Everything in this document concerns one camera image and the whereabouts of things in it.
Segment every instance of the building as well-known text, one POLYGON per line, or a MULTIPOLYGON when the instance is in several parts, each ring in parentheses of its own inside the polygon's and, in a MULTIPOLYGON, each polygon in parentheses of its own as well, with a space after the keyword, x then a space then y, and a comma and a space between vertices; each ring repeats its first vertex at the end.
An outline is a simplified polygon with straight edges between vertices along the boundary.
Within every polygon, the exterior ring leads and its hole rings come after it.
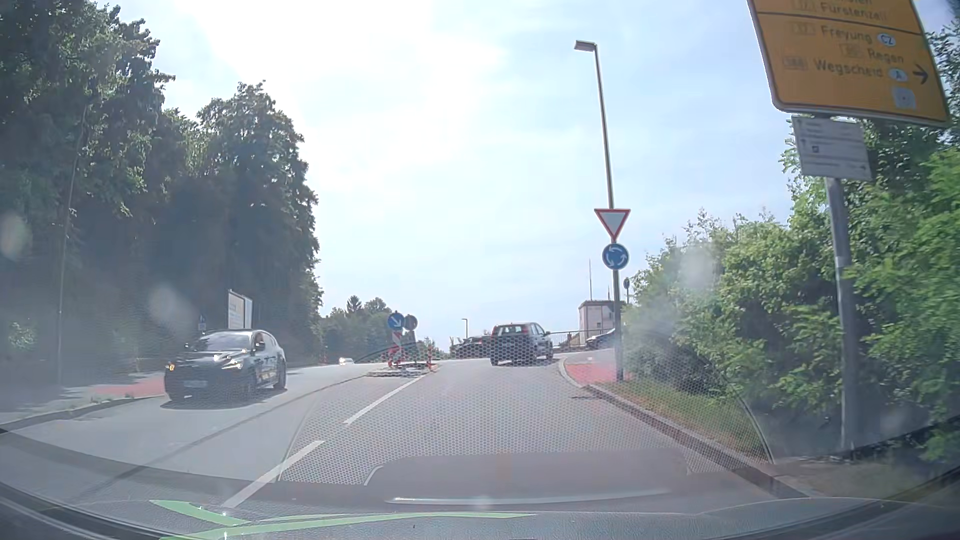
POLYGON ((580 331, 571 344, 584 344, 588 337, 613 329, 613 300, 586 300, 579 310, 580 331))

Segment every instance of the asphalt road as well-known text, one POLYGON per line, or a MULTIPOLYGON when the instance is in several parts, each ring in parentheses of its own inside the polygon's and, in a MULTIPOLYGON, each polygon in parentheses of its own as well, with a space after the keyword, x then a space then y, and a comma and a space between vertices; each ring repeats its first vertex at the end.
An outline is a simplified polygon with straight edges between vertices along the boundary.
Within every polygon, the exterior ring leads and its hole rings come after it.
POLYGON ((699 512, 771 499, 575 387, 557 362, 447 360, 418 378, 364 377, 379 367, 301 368, 287 390, 248 403, 151 398, 3 434, 0 481, 63 503, 324 511, 370 493, 388 511, 699 512))

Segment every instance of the street lamp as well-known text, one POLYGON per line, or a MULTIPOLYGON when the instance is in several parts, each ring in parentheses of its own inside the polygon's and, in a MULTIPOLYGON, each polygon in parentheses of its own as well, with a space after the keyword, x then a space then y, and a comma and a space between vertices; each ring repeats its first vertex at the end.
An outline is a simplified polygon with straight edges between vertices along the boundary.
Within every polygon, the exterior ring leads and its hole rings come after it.
MULTIPOLYGON (((603 102, 603 81, 600 78, 600 51, 592 41, 577 40, 573 48, 593 53, 597 67, 597 91, 600 94, 600 123, 603 126, 603 155, 607 166, 607 203, 613 209, 613 175, 610 170, 610 143, 607 139, 607 108, 603 102)), ((623 332, 620 329, 620 271, 613 270, 613 355, 616 358, 616 379, 623 380, 623 332)))

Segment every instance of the dark gray car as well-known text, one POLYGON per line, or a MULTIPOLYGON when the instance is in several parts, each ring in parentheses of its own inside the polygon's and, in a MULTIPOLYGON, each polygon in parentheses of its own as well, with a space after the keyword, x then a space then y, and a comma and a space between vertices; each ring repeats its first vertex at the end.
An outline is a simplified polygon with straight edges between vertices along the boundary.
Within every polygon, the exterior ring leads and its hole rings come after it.
POLYGON ((550 332, 537 323, 510 323, 493 327, 490 336, 490 364, 510 360, 535 362, 540 356, 553 359, 550 332))

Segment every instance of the car rear window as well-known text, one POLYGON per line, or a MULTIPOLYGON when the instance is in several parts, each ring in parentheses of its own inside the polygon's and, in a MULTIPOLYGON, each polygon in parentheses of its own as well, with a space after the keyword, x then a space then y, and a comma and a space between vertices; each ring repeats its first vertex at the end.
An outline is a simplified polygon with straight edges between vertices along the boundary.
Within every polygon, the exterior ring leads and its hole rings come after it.
POLYGON ((511 335, 514 333, 523 333, 523 325, 507 325, 493 329, 493 335, 511 335))

